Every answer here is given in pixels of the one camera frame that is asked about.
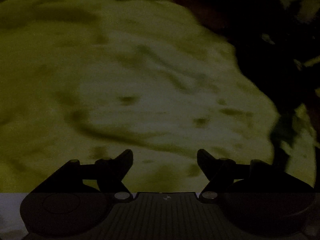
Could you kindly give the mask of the pale patterned small garment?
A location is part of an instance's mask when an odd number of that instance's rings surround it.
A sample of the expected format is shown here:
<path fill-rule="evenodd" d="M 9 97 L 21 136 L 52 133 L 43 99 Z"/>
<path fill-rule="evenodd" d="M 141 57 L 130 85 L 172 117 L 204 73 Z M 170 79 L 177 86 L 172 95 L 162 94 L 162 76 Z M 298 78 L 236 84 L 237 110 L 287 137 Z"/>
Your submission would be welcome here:
<path fill-rule="evenodd" d="M 315 182 L 315 130 L 297 109 L 287 171 Z M 279 114 L 234 47 L 174 0 L 1 0 L 1 192 L 130 148 L 135 191 L 199 191 L 204 148 L 272 163 Z"/>

